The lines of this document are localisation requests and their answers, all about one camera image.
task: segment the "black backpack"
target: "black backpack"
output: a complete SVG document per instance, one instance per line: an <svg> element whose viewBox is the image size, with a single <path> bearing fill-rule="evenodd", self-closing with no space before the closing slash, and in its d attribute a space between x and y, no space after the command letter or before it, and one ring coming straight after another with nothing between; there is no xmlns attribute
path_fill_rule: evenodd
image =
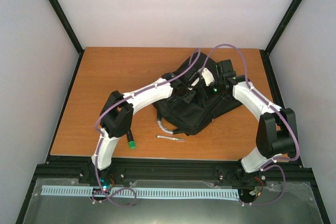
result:
<svg viewBox="0 0 336 224"><path fill-rule="evenodd" d="M188 83L198 74L197 71L203 66L206 57L204 53L201 53L195 65L179 78L179 82L172 82L174 91L171 97L153 103L158 111L158 120L165 118L177 127L173 134L196 135L213 119L241 105L232 94L223 93L216 89L216 83L236 75L230 60L216 63L209 58L205 67L213 74L215 81L210 86L200 85L192 91L187 90L186 94ZM167 77L171 78L172 74L177 76L182 73L189 66L189 60L190 58L185 60L175 72L164 74L162 77L167 79Z"/></svg>

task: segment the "white slotted strip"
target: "white slotted strip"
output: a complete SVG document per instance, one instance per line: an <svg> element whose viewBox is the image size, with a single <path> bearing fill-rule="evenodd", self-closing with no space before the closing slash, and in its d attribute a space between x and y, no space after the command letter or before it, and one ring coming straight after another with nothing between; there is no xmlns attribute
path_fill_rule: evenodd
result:
<svg viewBox="0 0 336 224"><path fill-rule="evenodd" d="M108 195L113 194L123 187L113 187ZM226 199L238 200L237 189L188 189L188 188L132 188L136 197L140 199ZM41 195L48 196L92 196L98 187L83 186L42 186ZM105 197L98 193L95 197ZM129 190L122 190L114 195L115 198L133 198Z"/></svg>

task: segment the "brown tabletop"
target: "brown tabletop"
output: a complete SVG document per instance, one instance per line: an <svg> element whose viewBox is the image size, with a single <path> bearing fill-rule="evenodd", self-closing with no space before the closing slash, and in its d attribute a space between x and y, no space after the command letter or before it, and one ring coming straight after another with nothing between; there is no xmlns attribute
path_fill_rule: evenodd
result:
<svg viewBox="0 0 336 224"><path fill-rule="evenodd" d="M86 48L61 120L51 155L91 156L99 134L94 124L108 96L139 89L162 74L177 69L194 48ZM209 53L209 48L202 52ZM248 77L271 100L258 49L242 49ZM231 59L237 74L244 74L242 61L233 49L217 49L212 59ZM174 129L165 122L165 126ZM129 149L123 136L114 157L155 157L178 159L237 160L255 147L258 122L244 107L215 119L196 136L178 134L184 142L156 138L165 135L156 124L152 105L139 111L132 121L135 149Z"/></svg>

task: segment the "white wall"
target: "white wall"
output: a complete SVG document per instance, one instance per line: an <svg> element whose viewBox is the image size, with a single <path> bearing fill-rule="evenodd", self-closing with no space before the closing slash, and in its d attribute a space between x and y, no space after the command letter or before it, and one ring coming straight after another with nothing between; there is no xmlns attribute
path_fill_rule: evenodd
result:
<svg viewBox="0 0 336 224"><path fill-rule="evenodd" d="M83 46L267 46L291 0L59 0Z"/></svg>
<svg viewBox="0 0 336 224"><path fill-rule="evenodd" d="M77 61L47 0L0 0L0 222L44 163Z"/></svg>
<svg viewBox="0 0 336 224"><path fill-rule="evenodd" d="M286 106L297 115L302 160L312 167L336 223L336 0L303 0L271 62Z"/></svg>

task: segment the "green marker cap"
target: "green marker cap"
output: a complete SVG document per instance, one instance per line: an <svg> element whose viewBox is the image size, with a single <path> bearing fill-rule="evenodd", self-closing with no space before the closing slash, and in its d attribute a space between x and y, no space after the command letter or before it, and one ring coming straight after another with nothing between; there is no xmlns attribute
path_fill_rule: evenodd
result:
<svg viewBox="0 0 336 224"><path fill-rule="evenodd" d="M134 141L128 142L128 146L130 147L130 149L135 149L135 142Z"/></svg>

